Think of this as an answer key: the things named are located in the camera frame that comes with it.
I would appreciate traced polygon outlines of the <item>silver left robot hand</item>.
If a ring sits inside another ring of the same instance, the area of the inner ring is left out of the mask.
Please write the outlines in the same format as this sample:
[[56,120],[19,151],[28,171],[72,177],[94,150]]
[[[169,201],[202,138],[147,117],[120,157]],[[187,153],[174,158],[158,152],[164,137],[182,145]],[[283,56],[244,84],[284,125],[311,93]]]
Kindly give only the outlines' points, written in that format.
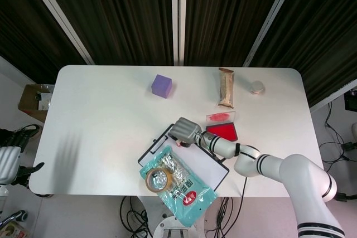
[[20,156],[31,138],[38,135],[42,127],[30,124],[18,130],[1,129],[1,186],[21,185],[29,188],[30,175],[39,171],[44,162],[34,167],[20,165]]

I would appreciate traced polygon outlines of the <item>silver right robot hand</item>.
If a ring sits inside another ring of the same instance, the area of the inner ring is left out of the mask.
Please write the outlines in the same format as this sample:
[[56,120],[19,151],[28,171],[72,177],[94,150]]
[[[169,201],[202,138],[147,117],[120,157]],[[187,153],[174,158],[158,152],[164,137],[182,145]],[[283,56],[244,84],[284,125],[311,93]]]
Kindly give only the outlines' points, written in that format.
[[196,143],[196,136],[202,132],[201,126],[184,118],[180,117],[172,126],[169,135],[176,139],[181,146],[189,147]]

